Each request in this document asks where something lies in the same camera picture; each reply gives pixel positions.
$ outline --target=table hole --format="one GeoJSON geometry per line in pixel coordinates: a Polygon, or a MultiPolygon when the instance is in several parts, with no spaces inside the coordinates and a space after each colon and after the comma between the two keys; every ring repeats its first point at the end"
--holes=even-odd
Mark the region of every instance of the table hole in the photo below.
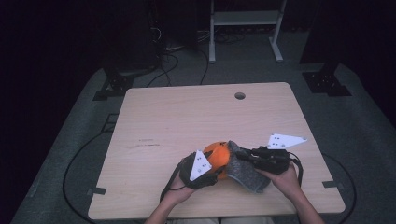
{"type": "Polygon", "coordinates": [[[246,95],[244,93],[242,93],[242,92],[237,92],[235,94],[235,98],[238,99],[238,100],[243,100],[243,99],[246,98],[246,95]]]}

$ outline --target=gray cloth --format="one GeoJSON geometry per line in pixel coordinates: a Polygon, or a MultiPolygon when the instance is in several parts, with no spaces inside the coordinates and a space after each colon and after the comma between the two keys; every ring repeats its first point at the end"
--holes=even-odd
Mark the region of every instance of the gray cloth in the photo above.
{"type": "Polygon", "coordinates": [[[236,158],[235,152],[242,151],[242,149],[235,142],[229,141],[228,147],[231,151],[231,158],[226,167],[227,176],[253,193],[262,193],[271,180],[257,173],[251,162],[241,161],[236,158]]]}

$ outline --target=wooden table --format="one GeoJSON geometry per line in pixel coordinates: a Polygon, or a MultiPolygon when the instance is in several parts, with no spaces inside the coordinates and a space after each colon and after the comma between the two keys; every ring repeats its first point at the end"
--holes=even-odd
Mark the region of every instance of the wooden table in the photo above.
{"type": "MultiPolygon", "coordinates": [[[[345,204],[332,181],[304,115],[287,83],[255,83],[131,89],[125,95],[89,216],[145,218],[180,160],[217,141],[265,146],[271,133],[303,136],[288,151],[304,167],[303,191],[320,213],[341,213],[345,204]],[[235,94],[242,92],[245,99],[235,94]]],[[[170,217],[254,217],[294,214],[270,184],[253,194],[231,179],[199,189],[170,217]]]]}

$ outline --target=metal shelf frame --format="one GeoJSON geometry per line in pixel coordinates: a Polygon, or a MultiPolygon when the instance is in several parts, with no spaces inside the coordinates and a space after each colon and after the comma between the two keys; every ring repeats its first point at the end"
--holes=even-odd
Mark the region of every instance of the metal shelf frame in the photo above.
{"type": "Polygon", "coordinates": [[[269,37],[271,48],[274,52],[276,61],[283,62],[282,54],[277,46],[277,38],[280,25],[283,20],[287,0],[282,0],[280,10],[271,11],[229,11],[216,12],[215,0],[211,2],[210,15],[210,42],[209,42],[209,62],[216,61],[215,48],[215,26],[219,25],[264,25],[274,24],[276,26],[274,35],[269,37]]]}

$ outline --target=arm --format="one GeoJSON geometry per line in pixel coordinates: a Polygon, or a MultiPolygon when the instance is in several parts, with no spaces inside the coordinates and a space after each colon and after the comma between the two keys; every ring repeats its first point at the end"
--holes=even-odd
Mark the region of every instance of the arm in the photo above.
{"type": "MultiPolygon", "coordinates": [[[[178,189],[184,186],[183,181],[180,179],[179,175],[175,178],[172,183],[172,189],[178,189]]],[[[194,189],[183,188],[178,190],[169,190],[157,208],[152,212],[145,223],[147,224],[163,224],[166,218],[171,213],[172,209],[190,198],[190,196],[195,192],[194,189]]]]}
{"type": "Polygon", "coordinates": [[[280,175],[274,175],[262,170],[256,171],[270,178],[285,197],[293,203],[297,210],[297,215],[303,224],[324,223],[317,210],[315,210],[314,206],[312,206],[301,190],[292,163],[289,165],[289,169],[280,175]]]}

